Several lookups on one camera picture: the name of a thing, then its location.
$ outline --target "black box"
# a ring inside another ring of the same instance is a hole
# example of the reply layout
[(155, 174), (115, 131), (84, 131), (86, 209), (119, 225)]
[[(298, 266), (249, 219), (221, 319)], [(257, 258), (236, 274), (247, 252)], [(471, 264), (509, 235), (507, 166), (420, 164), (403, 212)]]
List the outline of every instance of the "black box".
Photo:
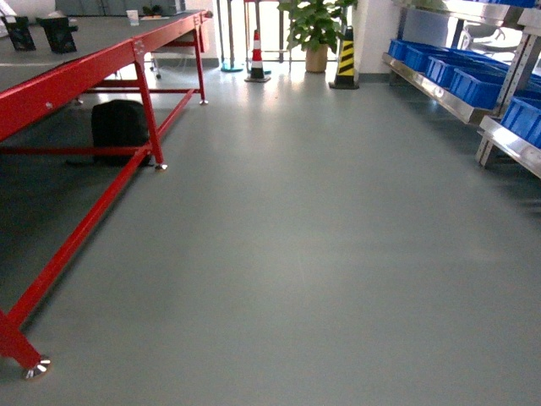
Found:
[(15, 51), (36, 50), (36, 45), (34, 45), (34, 40), (28, 30), (28, 17), (6, 15), (1, 18), (8, 30), (9, 39), (14, 44)]
[(55, 17), (36, 19), (45, 30), (45, 35), (55, 53), (76, 52), (74, 38), (71, 33), (77, 30), (77, 26), (70, 27), (68, 17)]

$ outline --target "stainless steel shelf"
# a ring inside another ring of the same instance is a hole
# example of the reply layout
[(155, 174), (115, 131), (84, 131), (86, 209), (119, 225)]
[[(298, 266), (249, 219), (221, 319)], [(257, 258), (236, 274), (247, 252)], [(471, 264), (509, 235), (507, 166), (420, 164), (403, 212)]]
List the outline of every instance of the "stainless steel shelf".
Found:
[(525, 33), (541, 36), (541, 10), (525, 8), (518, 20), (518, 24), (524, 26)]
[(479, 125), (484, 116), (492, 113), (491, 110), (470, 106), (455, 95), (452, 95), (448, 90), (425, 78), (419, 72), (415, 72), (404, 63), (394, 59), (388, 53), (384, 53), (382, 59), (394, 72), (417, 87), (425, 95), (436, 100), (443, 108), (463, 123)]
[(541, 178), (541, 150), (523, 140), (490, 117), (480, 124), (479, 133), (500, 148), (505, 154), (523, 165), (528, 171)]
[(507, 6), (505, 4), (487, 4), (464, 2), (462, 0), (392, 0), (397, 6), (415, 8), (475, 21), (489, 25), (497, 25), (514, 29), (522, 29), (518, 21), (525, 8)]

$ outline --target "dark gray table surface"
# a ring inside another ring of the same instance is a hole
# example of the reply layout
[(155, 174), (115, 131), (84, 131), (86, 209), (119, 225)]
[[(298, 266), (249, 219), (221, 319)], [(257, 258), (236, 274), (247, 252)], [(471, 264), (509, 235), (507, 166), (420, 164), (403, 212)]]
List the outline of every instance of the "dark gray table surface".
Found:
[(134, 27), (129, 25), (127, 17), (77, 17), (72, 23), (79, 27), (79, 30), (72, 34), (77, 52), (64, 54), (53, 53), (45, 31), (39, 25), (32, 25), (30, 33), (36, 44), (35, 51), (17, 52), (7, 36), (0, 38), (0, 92), (44, 74), (63, 63), (112, 47), (133, 36), (198, 12), (187, 11), (169, 19), (142, 20)]

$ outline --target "traffic cone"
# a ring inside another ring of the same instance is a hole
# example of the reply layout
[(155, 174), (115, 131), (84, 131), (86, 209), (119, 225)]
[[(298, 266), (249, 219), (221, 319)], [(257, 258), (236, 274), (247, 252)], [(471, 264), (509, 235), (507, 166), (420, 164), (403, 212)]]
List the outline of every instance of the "traffic cone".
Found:
[(350, 25), (346, 28), (345, 38), (342, 42), (335, 81), (329, 82), (331, 89), (358, 89), (358, 83), (355, 82), (354, 78), (353, 62), (353, 27)]
[(250, 69), (250, 75), (245, 79), (247, 82), (267, 82), (271, 79), (270, 76), (265, 75), (263, 70), (263, 61), (261, 59), (261, 41), (260, 33), (254, 31), (254, 50), (252, 53), (252, 68)]

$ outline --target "black bag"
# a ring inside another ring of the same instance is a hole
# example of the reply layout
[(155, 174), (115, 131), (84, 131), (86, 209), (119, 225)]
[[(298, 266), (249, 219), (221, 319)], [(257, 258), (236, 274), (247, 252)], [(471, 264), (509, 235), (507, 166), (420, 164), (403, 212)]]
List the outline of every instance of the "black bag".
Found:
[[(113, 100), (92, 108), (92, 139), (94, 147), (141, 146), (149, 140), (145, 108), (138, 101)], [(94, 162), (121, 167), (131, 156), (94, 156)], [(147, 156), (140, 166), (149, 164)]]

